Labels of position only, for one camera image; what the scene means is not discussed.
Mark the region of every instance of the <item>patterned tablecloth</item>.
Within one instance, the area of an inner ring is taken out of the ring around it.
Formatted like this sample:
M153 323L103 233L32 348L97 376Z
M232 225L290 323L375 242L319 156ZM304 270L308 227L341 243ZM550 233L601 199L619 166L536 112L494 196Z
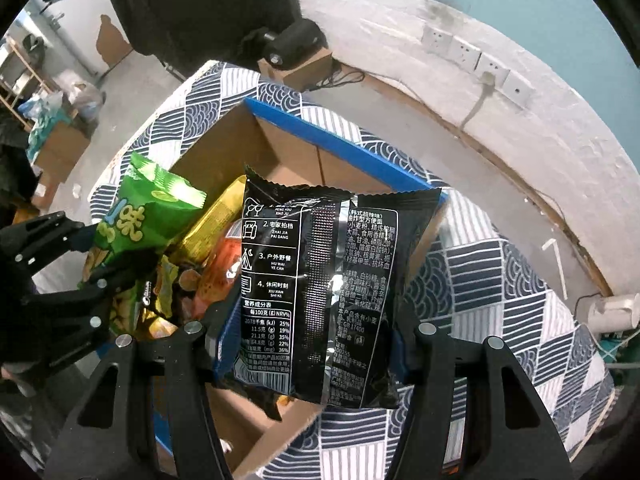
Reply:
M451 335L481 342L501 336L532 380L574 457L614 399L612 379L586 327L531 269L487 214L406 154L298 92L258 73L210 61L162 104L133 135L90 195L97 222L113 204L133 150L165 168L220 117L251 97L350 140L405 171L447 190L450 205L409 295L421 320ZM397 410L328 407L292 444L258 471L265 479L381 479L398 445L411 399L401 389ZM446 460L460 456L465 382L454 396Z

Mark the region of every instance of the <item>white cup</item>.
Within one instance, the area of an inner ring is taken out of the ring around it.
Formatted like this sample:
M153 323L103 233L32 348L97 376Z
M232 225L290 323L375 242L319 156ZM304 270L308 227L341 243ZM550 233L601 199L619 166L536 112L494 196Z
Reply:
M578 308L577 319L594 334L632 330L640 322L640 294L600 298Z

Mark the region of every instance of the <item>silver bolt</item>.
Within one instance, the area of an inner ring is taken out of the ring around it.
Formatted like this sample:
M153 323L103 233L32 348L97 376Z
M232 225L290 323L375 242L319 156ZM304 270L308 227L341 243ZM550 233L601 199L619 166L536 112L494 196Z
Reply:
M202 325L199 321L190 321L184 326L184 331L187 334L197 334L202 329Z
M433 335L436 333L436 327L431 323L420 323L418 330L424 335Z
M119 348L124 348L125 346L129 346L133 338L129 334L122 334L116 338L116 346Z
M504 341L495 335L492 335L488 339L487 343L489 343L489 346L495 350L501 350L504 347Z

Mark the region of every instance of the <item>teal wall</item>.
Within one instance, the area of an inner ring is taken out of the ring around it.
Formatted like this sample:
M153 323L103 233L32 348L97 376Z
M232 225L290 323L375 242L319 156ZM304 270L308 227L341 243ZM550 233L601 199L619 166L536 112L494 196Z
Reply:
M592 0L437 0L547 63L593 107L640 168L640 71Z

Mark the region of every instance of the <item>orange package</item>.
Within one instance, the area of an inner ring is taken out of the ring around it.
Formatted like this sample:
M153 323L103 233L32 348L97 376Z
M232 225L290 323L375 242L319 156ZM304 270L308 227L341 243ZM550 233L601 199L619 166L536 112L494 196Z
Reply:
M193 298L195 319L201 319L211 303L224 300L231 290L240 271L241 230L242 219L239 219L211 250Z

